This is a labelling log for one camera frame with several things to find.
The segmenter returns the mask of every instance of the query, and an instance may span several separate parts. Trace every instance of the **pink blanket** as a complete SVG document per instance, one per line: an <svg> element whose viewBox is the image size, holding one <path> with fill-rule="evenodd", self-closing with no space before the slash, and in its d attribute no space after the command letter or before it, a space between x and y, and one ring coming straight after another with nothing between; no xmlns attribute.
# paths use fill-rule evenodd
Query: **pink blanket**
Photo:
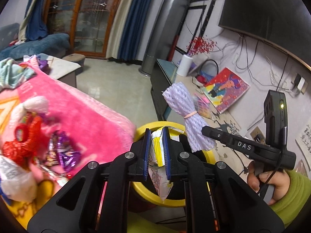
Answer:
<svg viewBox="0 0 311 233"><path fill-rule="evenodd" d="M82 153L81 162L71 174L76 174L89 161L110 162L130 150L135 126L127 118L83 92L44 74L35 57L29 61L29 65L37 76L15 90L0 93L2 143L13 140L13 127L9 127L8 121L14 106L28 98L42 95L49 100L47 117L53 121L42 125L43 144L39 156L44 156L48 139L55 130L65 131L74 147Z"/></svg>

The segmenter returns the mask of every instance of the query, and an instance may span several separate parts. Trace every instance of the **green sweater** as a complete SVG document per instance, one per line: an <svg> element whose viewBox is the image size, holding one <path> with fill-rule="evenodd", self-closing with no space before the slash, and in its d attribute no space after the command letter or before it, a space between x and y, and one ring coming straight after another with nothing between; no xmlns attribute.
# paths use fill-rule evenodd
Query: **green sweater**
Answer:
<svg viewBox="0 0 311 233"><path fill-rule="evenodd" d="M294 171L287 171L290 177L290 188L287 194L271 209L282 219L287 227L299 214L311 194L311 181Z"/></svg>

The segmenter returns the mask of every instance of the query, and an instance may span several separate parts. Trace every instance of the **television screen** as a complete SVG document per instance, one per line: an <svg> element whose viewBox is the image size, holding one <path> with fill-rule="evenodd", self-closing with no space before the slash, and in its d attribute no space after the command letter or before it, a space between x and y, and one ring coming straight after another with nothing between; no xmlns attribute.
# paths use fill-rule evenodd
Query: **television screen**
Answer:
<svg viewBox="0 0 311 233"><path fill-rule="evenodd" d="M302 0L225 0L219 26L264 40L311 70L311 15Z"/></svg>

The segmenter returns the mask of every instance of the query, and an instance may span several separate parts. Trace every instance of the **blue sofa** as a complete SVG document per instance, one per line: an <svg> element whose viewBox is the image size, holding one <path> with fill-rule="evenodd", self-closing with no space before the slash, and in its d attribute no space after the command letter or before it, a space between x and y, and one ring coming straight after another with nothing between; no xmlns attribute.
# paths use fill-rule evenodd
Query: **blue sofa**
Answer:
<svg viewBox="0 0 311 233"><path fill-rule="evenodd" d="M41 40L8 47L10 42L16 39L18 30L18 23L0 28L0 60L6 58L18 60L22 59L24 55L32 56L39 53L62 58L70 48L69 35L65 33L48 35Z"/></svg>

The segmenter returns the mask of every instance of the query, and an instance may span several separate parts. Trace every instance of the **yellow trash can rim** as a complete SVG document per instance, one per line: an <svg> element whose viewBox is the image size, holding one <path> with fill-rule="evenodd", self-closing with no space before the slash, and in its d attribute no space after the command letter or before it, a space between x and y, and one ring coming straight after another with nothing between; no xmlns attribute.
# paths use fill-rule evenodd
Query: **yellow trash can rim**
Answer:
<svg viewBox="0 0 311 233"><path fill-rule="evenodd" d="M138 141L142 136L145 134L145 130L148 128L152 131L163 127L163 126L172 126L174 128L180 129L182 131L185 131L185 126L174 123L174 122L167 122L167 121L158 121L158 122L152 122L145 124L141 127L139 127L136 130L136 134L134 137L134 142ZM216 160L212 153L212 151L203 151L204 156L208 163L215 164ZM177 207L184 207L186 205L185 199L182 200L170 200L165 199L164 201L156 194L151 192L149 189L147 189L141 182L132 182L132 187L134 190L145 200L159 206L163 207L169 207L169 208L177 208Z"/></svg>

